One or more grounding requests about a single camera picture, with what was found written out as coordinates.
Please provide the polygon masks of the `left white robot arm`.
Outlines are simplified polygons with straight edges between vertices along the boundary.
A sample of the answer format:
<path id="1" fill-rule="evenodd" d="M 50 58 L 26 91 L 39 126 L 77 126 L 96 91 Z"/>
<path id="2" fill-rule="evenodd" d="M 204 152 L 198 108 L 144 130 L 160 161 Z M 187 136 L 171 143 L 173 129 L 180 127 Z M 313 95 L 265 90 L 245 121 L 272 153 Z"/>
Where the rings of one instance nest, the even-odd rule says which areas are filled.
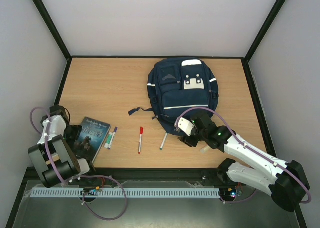
<path id="1" fill-rule="evenodd" d="M 28 155 L 43 185 L 51 188 L 67 185 L 73 179 L 95 172 L 93 163 L 74 153 L 82 127 L 71 125 L 67 108 L 53 105 L 47 110 L 34 107 L 30 122 L 38 134 L 38 143 L 28 149 Z"/>

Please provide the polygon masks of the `dark blue Wuthering Heights book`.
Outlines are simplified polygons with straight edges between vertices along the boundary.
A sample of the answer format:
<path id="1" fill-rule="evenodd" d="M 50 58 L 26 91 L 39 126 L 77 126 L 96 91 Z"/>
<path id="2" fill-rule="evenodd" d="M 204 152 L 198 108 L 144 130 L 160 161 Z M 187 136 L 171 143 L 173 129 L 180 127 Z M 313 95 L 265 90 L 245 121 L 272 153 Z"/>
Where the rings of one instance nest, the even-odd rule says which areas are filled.
<path id="1" fill-rule="evenodd" d="M 78 158 L 94 163 L 111 125 L 89 117 L 85 117 L 80 125 L 82 130 L 74 143 L 73 151 Z"/>

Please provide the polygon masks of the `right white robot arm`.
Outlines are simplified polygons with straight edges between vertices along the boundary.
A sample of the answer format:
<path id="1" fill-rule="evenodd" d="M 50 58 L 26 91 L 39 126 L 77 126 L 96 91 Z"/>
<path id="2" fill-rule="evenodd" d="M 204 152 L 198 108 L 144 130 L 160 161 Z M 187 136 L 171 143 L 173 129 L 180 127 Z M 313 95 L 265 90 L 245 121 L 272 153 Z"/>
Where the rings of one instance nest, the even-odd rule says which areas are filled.
<path id="1" fill-rule="evenodd" d="M 234 181 L 249 185 L 269 195 L 288 212 L 294 212 L 299 204 L 311 202 L 310 184 L 299 162 L 287 162 L 260 150 L 232 130 L 227 122 L 217 126 L 208 114 L 209 108 L 198 107 L 197 110 L 191 118 L 180 115 L 176 119 L 176 129 L 186 134 L 181 141 L 189 146 L 204 141 L 211 149 L 247 164 L 244 166 L 229 158 L 223 161 L 218 171 L 222 183 Z"/>

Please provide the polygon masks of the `navy blue backpack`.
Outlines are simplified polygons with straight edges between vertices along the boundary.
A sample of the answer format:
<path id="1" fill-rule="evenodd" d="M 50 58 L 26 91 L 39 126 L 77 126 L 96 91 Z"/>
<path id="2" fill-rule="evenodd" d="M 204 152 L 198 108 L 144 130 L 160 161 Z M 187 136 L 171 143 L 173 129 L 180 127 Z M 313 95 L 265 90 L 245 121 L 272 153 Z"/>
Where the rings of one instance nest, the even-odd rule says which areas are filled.
<path id="1" fill-rule="evenodd" d="M 134 108 L 152 111 L 164 130 L 182 136 L 176 131 L 176 119 L 192 107 L 208 107 L 215 110 L 219 101 L 219 86 L 210 67 L 194 57 L 167 58 L 157 62 L 147 80 L 147 93 L 151 107 Z"/>

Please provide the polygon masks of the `green cap marker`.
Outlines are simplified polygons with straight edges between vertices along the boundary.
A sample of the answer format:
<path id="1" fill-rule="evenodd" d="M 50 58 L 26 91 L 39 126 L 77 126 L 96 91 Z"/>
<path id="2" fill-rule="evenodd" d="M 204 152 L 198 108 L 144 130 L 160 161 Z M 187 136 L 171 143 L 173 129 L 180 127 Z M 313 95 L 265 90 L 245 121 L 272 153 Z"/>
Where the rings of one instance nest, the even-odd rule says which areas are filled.
<path id="1" fill-rule="evenodd" d="M 165 142 L 167 140 L 167 137 L 168 137 L 168 133 L 166 132 L 165 135 L 164 135 L 164 138 L 163 138 L 163 140 L 161 142 L 161 145 L 160 145 L 160 148 L 159 148 L 160 150 L 163 150 Z"/>

